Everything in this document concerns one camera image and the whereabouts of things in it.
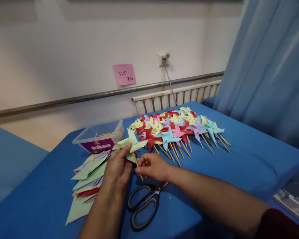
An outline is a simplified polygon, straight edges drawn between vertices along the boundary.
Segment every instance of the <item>electrical outlet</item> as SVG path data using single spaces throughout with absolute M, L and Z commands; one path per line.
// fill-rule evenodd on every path
M 170 54 L 167 52 L 163 55 L 158 55 L 158 65 L 159 67 L 168 67 L 168 59 L 170 57 Z

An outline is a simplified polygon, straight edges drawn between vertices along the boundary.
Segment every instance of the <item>scissors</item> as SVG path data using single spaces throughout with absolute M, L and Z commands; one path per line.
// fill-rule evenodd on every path
M 152 184 L 145 184 L 142 185 L 138 188 L 136 188 L 129 196 L 129 200 L 128 200 L 128 205 L 127 205 L 127 209 L 130 212 L 133 212 L 132 216 L 131 216 L 131 227 L 133 229 L 133 231 L 141 231 L 143 229 L 145 229 L 153 220 L 157 208 L 158 208 L 158 199 L 159 199 L 159 193 L 161 192 L 161 190 L 168 184 L 168 182 L 162 182 L 159 184 L 159 186 L 155 186 Z M 144 197 L 141 198 L 140 201 L 138 201 L 134 206 L 131 205 L 131 199 L 133 198 L 133 196 L 135 195 L 135 193 L 143 188 L 148 189 L 148 192 L 146 193 L 146 195 Z M 147 222 L 145 222 L 142 225 L 137 225 L 135 223 L 135 217 L 137 214 L 139 214 L 141 211 L 143 211 L 145 208 L 147 208 L 147 206 L 153 202 L 154 203 L 154 211 L 151 215 L 151 217 L 147 220 Z

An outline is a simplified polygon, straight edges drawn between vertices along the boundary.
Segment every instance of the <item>scissors handle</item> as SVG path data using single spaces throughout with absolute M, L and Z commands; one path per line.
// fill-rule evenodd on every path
M 151 223 L 151 221 L 153 220 L 153 218 L 156 214 L 157 208 L 158 208 L 158 199 L 159 199 L 159 194 L 155 193 L 143 206 L 141 206 L 139 209 L 137 209 L 132 214 L 131 227 L 132 227 L 133 231 L 141 231 L 141 230 L 145 229 Z M 151 202 L 154 203 L 154 211 L 153 211 L 151 217 L 144 224 L 137 225 L 135 223 L 135 217 L 137 216 L 137 214 L 139 214 L 141 211 L 143 211 Z
M 137 193 L 139 190 L 143 189 L 143 188 L 146 188 L 148 189 L 148 192 L 145 194 L 144 197 L 142 197 L 135 205 L 131 205 L 131 200 L 133 198 L 133 196 L 135 195 L 135 193 Z M 154 185 L 151 185 L 151 184 L 145 184 L 143 186 L 140 186 L 138 188 L 136 188 L 129 196 L 129 200 L 128 200 L 128 203 L 127 203 L 127 209 L 128 211 L 132 212 L 132 211 L 135 211 L 138 206 L 143 202 L 145 201 L 145 199 L 150 196 L 153 192 L 155 191 L 155 186 Z

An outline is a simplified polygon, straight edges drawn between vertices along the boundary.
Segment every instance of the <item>plastic storage box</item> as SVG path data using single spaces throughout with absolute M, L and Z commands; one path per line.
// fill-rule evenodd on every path
M 123 140 L 125 130 L 123 120 L 87 127 L 73 141 L 91 154 L 112 149 L 114 144 Z

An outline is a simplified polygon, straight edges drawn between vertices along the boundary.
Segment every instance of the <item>handrail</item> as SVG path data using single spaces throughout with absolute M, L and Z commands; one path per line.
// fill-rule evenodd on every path
M 224 72 L 220 71 L 220 72 L 216 72 L 216 73 L 210 73 L 210 74 L 205 74 L 205 75 L 192 76 L 192 77 L 187 77 L 187 78 L 171 80 L 171 83 L 172 83 L 172 85 L 175 85 L 175 84 L 179 84 L 179 83 L 203 80 L 203 79 L 208 79 L 208 78 L 213 78 L 213 77 L 218 77 L 218 76 L 223 76 L 223 75 L 224 75 Z M 64 106 L 64 105 L 70 105 L 70 104 L 84 102 L 84 101 L 96 100 L 96 99 L 100 99 L 100 98 L 104 98 L 104 97 L 110 97 L 110 96 L 122 95 L 122 94 L 137 92 L 137 91 L 149 90 L 149 89 L 168 86 L 168 85 L 169 85 L 169 82 L 164 81 L 164 82 L 146 84 L 146 85 L 141 85 L 141 86 L 134 86 L 134 87 L 125 88 L 125 89 L 105 91 L 105 92 L 95 93 L 95 94 L 90 94 L 90 95 L 77 96 L 77 97 L 71 97 L 71 98 L 62 99 L 62 100 L 49 101 L 49 102 L 44 102 L 44 103 L 39 103 L 39 104 L 34 104 L 34 105 L 11 108 L 11 109 L 6 109 L 6 110 L 1 110 L 0 118 L 6 117 L 6 116 L 18 115 L 18 114 L 22 114 L 22 113 L 28 113 L 28 112 L 32 112 L 32 111 L 38 111 L 38 110 L 44 110 L 44 109 Z

